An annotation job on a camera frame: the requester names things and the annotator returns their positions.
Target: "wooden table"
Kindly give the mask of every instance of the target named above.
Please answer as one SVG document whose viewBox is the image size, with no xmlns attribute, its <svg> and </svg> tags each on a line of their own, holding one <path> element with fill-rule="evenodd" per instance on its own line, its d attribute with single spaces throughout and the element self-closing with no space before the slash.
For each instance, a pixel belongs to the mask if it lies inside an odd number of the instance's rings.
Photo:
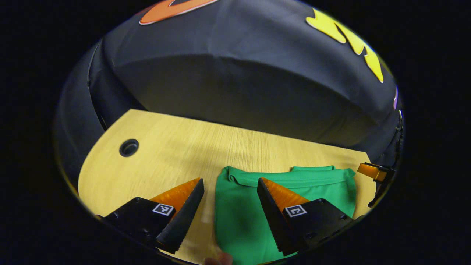
<svg viewBox="0 0 471 265">
<path fill-rule="evenodd" d="M 139 141 L 130 157 L 119 153 L 128 139 Z M 364 152 L 269 133 L 131 109 L 96 142 L 79 177 L 81 200 L 106 216 L 134 197 L 150 199 L 196 177 L 205 193 L 177 258 L 201 264 L 221 250 L 214 235 L 214 193 L 222 168 L 249 172 L 287 172 L 292 166 L 358 169 L 370 162 Z M 371 178 L 357 173 L 354 218 L 368 212 L 374 197 Z"/>
</svg>

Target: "green shirt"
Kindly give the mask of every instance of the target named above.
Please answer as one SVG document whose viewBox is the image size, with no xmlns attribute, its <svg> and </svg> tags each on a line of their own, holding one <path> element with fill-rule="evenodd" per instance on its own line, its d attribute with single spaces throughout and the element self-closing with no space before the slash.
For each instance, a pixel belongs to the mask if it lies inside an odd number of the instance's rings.
<svg viewBox="0 0 471 265">
<path fill-rule="evenodd" d="M 350 168 L 293 167 L 285 173 L 249 173 L 227 166 L 216 182 L 215 233 L 219 247 L 234 265 L 278 260 L 278 252 L 257 194 L 258 179 L 274 181 L 308 200 L 324 198 L 352 217 L 357 190 Z"/>
</svg>

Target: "black background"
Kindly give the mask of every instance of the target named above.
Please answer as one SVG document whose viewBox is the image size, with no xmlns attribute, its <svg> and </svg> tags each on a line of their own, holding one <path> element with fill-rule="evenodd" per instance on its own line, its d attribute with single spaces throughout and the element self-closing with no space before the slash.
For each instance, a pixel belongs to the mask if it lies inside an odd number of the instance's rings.
<svg viewBox="0 0 471 265">
<path fill-rule="evenodd" d="M 0 264 L 158 263 L 87 215 L 57 170 L 50 135 L 74 64 L 101 36 L 154 1 L 15 1 L 2 8 L 6 240 Z M 385 60 L 404 97 L 407 125 L 400 178 L 364 220 L 368 226 L 334 240 L 311 263 L 464 263 L 469 207 L 459 189 L 466 164 L 458 157 L 466 156 L 456 149 L 466 143 L 454 141 L 466 135 L 458 126 L 469 124 L 468 88 L 458 74 L 465 69 L 459 44 L 469 31 L 461 28 L 466 8 L 458 1 L 310 3 L 356 31 Z M 456 207 L 463 214 L 453 215 Z"/>
</svg>

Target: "finger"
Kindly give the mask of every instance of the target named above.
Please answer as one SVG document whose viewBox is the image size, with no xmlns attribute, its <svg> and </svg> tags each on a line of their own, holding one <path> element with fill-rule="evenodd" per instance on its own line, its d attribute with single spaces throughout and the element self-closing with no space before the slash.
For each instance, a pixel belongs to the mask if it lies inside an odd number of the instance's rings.
<svg viewBox="0 0 471 265">
<path fill-rule="evenodd" d="M 221 265 L 232 265 L 232 256 L 228 253 L 221 253 L 218 255 L 218 260 L 221 262 Z"/>
<path fill-rule="evenodd" d="M 203 265 L 221 265 L 221 262 L 215 258 L 207 257 L 204 259 Z"/>
</svg>

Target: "wood grain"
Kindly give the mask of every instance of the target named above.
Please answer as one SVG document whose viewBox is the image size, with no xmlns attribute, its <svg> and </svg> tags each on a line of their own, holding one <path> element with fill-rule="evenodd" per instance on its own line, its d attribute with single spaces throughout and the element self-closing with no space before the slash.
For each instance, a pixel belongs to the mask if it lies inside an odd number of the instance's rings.
<svg viewBox="0 0 471 265">
<path fill-rule="evenodd" d="M 128 139 L 139 141 L 130 157 L 119 154 Z M 214 192 L 222 168 L 287 172 L 292 166 L 330 166 L 354 171 L 366 153 L 269 133 L 131 109 L 97 141 L 83 163 L 78 190 L 94 214 L 106 216 L 130 199 L 150 199 L 196 177 L 205 193 L 177 258 L 201 264 L 220 249 L 214 236 Z M 368 212 L 371 178 L 357 173 L 354 218 Z"/>
</svg>

